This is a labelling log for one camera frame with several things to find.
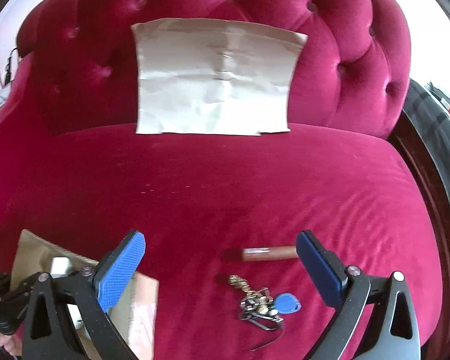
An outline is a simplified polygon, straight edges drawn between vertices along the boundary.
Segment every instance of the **black fabric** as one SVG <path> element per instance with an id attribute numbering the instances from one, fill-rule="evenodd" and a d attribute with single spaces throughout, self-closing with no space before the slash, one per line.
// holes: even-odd
<path id="1" fill-rule="evenodd" d="M 450 116 L 416 81 L 410 80 L 403 111 L 435 162 L 450 202 Z"/>

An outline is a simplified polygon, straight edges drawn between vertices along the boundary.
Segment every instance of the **crumpled paper sheet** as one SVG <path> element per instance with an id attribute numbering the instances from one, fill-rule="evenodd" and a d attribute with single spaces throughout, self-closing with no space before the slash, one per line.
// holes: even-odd
<path id="1" fill-rule="evenodd" d="M 68 257 L 75 270 L 84 266 L 97 266 L 98 261 L 89 259 L 48 242 L 34 233 L 23 230 L 11 273 L 11 290 L 35 272 L 48 272 L 52 258 Z M 158 280 L 135 272 L 118 304 L 108 316 L 123 339 L 139 360 L 154 357 L 155 316 L 158 298 Z M 84 329 L 78 336 L 91 360 L 101 360 L 95 345 L 85 337 Z"/>
<path id="2" fill-rule="evenodd" d="M 290 131 L 287 102 L 304 34 L 217 19 L 132 26 L 138 134 Z"/>

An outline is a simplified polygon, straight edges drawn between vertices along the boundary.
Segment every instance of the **keychain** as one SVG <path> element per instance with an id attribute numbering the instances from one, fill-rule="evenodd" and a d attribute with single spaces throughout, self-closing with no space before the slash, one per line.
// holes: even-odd
<path id="1" fill-rule="evenodd" d="M 240 302 L 241 312 L 238 315 L 240 320 L 249 321 L 263 330 L 280 330 L 279 336 L 274 340 L 251 349 L 251 351 L 266 347 L 282 336 L 285 325 L 280 314 L 290 314 L 300 310 L 300 303 L 292 294 L 281 294 L 274 302 L 267 287 L 254 291 L 250 288 L 247 280 L 236 275 L 230 276 L 228 281 L 246 294 Z"/>

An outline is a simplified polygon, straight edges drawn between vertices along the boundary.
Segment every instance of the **blue key fob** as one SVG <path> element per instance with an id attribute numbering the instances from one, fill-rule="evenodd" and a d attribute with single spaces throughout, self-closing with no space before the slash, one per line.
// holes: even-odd
<path id="1" fill-rule="evenodd" d="M 299 300 L 289 293 L 277 296 L 274 300 L 274 306 L 279 314 L 292 314 L 302 308 Z"/>

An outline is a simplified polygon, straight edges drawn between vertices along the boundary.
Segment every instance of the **sofa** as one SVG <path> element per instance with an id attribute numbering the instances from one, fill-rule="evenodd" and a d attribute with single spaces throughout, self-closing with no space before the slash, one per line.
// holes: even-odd
<path id="1" fill-rule="evenodd" d="M 308 35 L 291 83 L 291 132 L 137 135 L 131 25 L 161 17 L 253 21 Z M 22 61 L 0 111 L 0 271 L 22 229 L 99 259 L 144 233 L 139 271 L 160 281 L 155 359 L 301 359 L 327 325 L 299 260 L 240 262 L 303 229 L 370 275 L 404 273 L 420 341 L 442 302 L 437 244 L 420 191 L 387 142 L 410 68 L 394 0 L 44 0 L 17 38 Z M 283 337 L 238 320 L 228 275 L 301 311 Z M 370 315 L 367 307 L 365 315 Z M 351 358 L 366 321 L 343 358 Z"/>

